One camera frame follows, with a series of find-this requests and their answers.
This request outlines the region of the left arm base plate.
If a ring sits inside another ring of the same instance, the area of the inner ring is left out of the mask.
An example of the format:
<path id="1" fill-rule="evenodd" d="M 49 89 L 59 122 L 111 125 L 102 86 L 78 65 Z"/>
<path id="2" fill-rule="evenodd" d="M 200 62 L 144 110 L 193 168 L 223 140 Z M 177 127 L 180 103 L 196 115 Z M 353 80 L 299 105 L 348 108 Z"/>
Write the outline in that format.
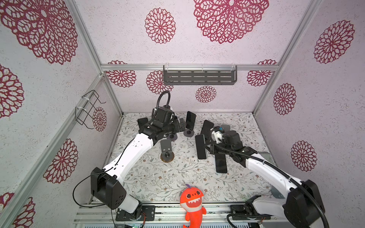
<path id="1" fill-rule="evenodd" d="M 116 221 L 153 221 L 155 219 L 156 206 L 142 205 L 139 206 L 134 213 L 128 213 L 118 209 Z"/>

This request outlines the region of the blue phone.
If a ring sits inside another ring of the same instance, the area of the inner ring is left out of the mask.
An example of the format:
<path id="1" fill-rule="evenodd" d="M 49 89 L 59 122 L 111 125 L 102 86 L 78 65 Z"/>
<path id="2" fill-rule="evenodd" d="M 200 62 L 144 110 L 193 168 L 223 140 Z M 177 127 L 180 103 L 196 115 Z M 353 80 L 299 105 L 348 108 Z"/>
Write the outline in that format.
<path id="1" fill-rule="evenodd" d="M 227 162 L 225 154 L 215 154 L 215 167 L 217 173 L 227 173 Z"/>

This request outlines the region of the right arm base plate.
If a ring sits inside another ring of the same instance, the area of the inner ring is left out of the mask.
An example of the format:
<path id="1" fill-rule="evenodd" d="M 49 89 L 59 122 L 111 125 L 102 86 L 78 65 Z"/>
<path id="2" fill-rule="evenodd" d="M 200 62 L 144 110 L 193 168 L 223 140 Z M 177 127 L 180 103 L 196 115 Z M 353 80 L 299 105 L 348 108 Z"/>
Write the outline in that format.
<path id="1" fill-rule="evenodd" d="M 233 214 L 233 220 L 262 220 L 271 219 L 270 215 L 259 214 L 252 206 L 247 204 L 235 204 L 231 205 L 231 214 Z"/>

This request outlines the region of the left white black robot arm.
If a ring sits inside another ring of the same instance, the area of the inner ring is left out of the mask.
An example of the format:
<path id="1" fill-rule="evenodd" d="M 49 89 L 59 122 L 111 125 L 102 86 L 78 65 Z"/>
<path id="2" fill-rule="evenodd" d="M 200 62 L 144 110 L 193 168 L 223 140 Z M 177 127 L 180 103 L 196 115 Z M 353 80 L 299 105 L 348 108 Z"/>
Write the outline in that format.
<path id="1" fill-rule="evenodd" d="M 136 162 L 156 143 L 170 134 L 182 131 L 179 119 L 169 105 L 154 109 L 152 118 L 142 119 L 137 135 L 123 152 L 104 168 L 96 167 L 90 175 L 91 194 L 110 209 L 121 209 L 138 217 L 142 203 L 123 187 L 125 177 Z"/>

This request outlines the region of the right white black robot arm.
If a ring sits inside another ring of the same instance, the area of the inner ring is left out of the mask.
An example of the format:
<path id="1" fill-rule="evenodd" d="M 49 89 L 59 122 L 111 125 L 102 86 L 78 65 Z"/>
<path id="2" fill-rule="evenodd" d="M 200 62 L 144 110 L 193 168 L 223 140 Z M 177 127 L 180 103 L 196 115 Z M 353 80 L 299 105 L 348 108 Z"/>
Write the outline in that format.
<path id="1" fill-rule="evenodd" d="M 249 146 L 244 146 L 235 131 L 225 132 L 216 126 L 204 134 L 209 137 L 209 145 L 214 154 L 230 156 L 235 162 L 255 172 L 270 183 L 280 194 L 279 199 L 255 196 L 249 201 L 247 218 L 286 218 L 296 228 L 311 228 L 321 219 L 325 228 L 329 222 L 318 186 L 311 180 L 295 178 Z"/>

